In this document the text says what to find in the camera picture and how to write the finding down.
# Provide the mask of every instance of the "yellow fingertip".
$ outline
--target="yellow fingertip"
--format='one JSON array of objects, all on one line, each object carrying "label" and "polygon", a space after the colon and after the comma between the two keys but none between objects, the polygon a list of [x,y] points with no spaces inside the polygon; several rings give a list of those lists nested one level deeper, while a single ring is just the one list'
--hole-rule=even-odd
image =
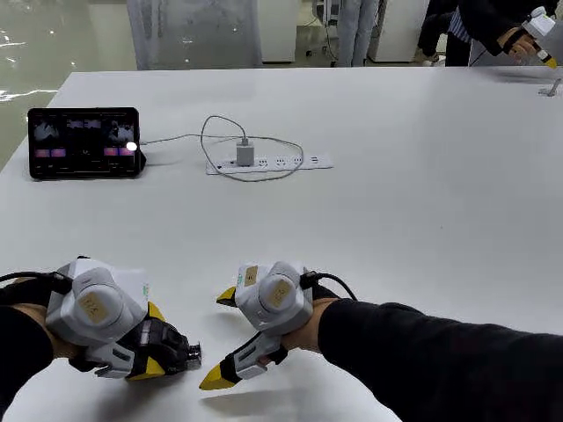
[{"label": "yellow fingertip", "polygon": [[153,302],[149,302],[149,317],[154,317],[160,321],[165,320],[165,317],[160,312],[160,309]]},{"label": "yellow fingertip", "polygon": [[145,369],[144,374],[139,374],[137,376],[133,376],[129,378],[130,381],[139,381],[139,380],[148,380],[149,378],[157,378],[159,376],[166,375],[166,372],[162,369],[162,367],[152,359],[150,356],[147,359],[147,368]]},{"label": "yellow fingertip", "polygon": [[200,389],[206,391],[212,389],[229,389],[234,387],[234,385],[234,382],[227,381],[221,376],[221,366],[217,365],[209,371],[208,375],[201,382]]},{"label": "yellow fingertip", "polygon": [[237,304],[235,303],[236,291],[236,287],[229,287],[219,297],[217,297],[216,302],[226,306],[237,307]]},{"label": "yellow fingertip", "polygon": [[547,62],[545,62],[545,64],[547,66],[549,66],[552,69],[556,69],[557,68],[557,61],[553,58],[549,59]]}]

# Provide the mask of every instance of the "sleeve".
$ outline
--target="sleeve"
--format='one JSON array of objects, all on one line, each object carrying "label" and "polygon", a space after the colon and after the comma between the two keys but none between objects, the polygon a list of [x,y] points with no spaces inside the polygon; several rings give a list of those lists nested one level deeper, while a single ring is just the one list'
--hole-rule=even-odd
[{"label": "sleeve", "polygon": [[467,32],[474,40],[480,41],[492,55],[502,52],[498,43],[499,37],[521,24],[502,16],[491,0],[459,0],[459,12]]},{"label": "sleeve", "polygon": [[53,360],[46,332],[26,314],[0,306],[0,419],[18,390]]},{"label": "sleeve", "polygon": [[403,422],[563,420],[559,336],[340,300],[321,317],[318,345]]}]

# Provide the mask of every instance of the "jeans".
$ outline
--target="jeans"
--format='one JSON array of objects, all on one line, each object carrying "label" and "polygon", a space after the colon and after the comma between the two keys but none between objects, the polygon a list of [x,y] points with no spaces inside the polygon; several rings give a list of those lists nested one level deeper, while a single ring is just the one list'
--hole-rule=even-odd
[{"label": "jeans", "polygon": [[338,16],[339,67],[363,66],[379,0],[342,0]]}]

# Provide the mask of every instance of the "chair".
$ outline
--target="chair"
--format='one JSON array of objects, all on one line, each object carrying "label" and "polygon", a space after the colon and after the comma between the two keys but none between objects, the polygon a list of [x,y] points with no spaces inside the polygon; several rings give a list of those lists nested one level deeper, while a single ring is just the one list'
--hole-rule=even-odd
[{"label": "chair", "polygon": [[137,68],[262,64],[257,0],[127,0]]}]

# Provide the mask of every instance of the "wrist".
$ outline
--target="wrist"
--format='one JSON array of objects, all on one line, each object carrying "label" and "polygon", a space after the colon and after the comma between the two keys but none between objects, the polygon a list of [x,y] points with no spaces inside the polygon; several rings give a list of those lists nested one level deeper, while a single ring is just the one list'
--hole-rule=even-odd
[{"label": "wrist", "polygon": [[340,298],[325,298],[313,303],[313,314],[311,319],[302,328],[283,336],[281,343],[288,349],[304,349],[320,353],[318,348],[318,327],[320,319],[325,310]]},{"label": "wrist", "polygon": [[30,317],[39,327],[43,329],[49,341],[51,342],[51,346],[53,347],[53,358],[74,358],[80,352],[80,347],[67,343],[60,338],[56,337],[51,331],[48,330],[47,326],[45,325],[45,317],[47,311],[44,307],[40,305],[33,305],[31,303],[18,303],[15,305],[11,305],[12,308],[18,310],[19,312],[26,314]]}]

